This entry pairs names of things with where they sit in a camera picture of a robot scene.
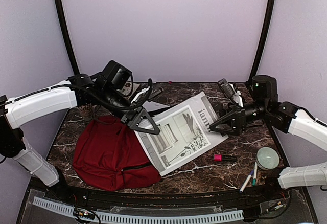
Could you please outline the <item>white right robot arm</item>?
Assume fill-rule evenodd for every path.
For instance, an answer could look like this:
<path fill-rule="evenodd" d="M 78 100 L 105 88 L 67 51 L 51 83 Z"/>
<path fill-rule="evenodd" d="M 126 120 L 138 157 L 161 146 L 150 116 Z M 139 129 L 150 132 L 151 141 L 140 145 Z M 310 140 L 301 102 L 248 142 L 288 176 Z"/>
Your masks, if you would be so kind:
<path fill-rule="evenodd" d="M 253 76 L 250 90 L 253 102 L 243 103 L 237 88 L 221 79 L 218 87 L 231 100 L 227 108 L 220 108 L 219 118 L 209 126 L 210 131 L 222 135 L 239 136 L 249 124 L 264 120 L 277 130 L 300 137 L 326 150 L 326 123 L 314 117 L 306 108 L 290 102 L 280 102 L 277 81 L 267 75 Z M 326 163 L 302 167 L 283 167 L 274 170 L 261 188 L 261 196 L 272 200 L 281 189 L 320 186 L 326 189 Z"/>

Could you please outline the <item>grey ianra magazine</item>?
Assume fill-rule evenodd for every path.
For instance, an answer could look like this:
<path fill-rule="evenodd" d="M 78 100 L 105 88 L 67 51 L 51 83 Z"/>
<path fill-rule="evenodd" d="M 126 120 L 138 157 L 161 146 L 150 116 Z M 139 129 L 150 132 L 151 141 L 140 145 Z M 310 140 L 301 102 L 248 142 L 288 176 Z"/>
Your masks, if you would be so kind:
<path fill-rule="evenodd" d="M 153 118 L 158 135 L 136 132 L 136 137 L 150 162 L 165 176 L 228 139 L 209 130 L 217 119 L 206 94 L 200 92 Z"/>

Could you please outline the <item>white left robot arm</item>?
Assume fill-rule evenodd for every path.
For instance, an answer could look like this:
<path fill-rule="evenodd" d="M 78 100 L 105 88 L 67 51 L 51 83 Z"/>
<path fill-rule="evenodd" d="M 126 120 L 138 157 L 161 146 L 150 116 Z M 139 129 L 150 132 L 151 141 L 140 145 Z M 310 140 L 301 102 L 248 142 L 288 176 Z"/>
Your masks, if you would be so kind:
<path fill-rule="evenodd" d="M 52 193 L 60 201 L 68 201 L 72 190 L 66 186 L 63 173 L 33 148 L 22 128 L 60 111 L 100 105 L 128 128 L 158 135 L 160 129 L 143 107 L 152 93 L 152 80 L 149 79 L 148 86 L 138 93 L 140 100 L 128 101 L 120 90 L 130 79 L 132 72 L 111 60 L 102 71 L 92 76 L 77 74 L 26 95 L 15 98 L 1 96 L 1 155 L 18 162 L 45 186 L 52 188 Z"/>

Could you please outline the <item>red student backpack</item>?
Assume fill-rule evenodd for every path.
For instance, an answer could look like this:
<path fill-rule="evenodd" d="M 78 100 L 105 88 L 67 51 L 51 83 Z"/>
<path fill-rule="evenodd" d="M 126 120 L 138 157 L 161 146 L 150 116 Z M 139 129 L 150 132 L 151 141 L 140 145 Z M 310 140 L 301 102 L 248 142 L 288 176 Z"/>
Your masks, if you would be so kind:
<path fill-rule="evenodd" d="M 80 134 L 72 167 L 87 185 L 106 191 L 149 187 L 161 179 L 134 131 L 111 115 L 92 120 Z"/>

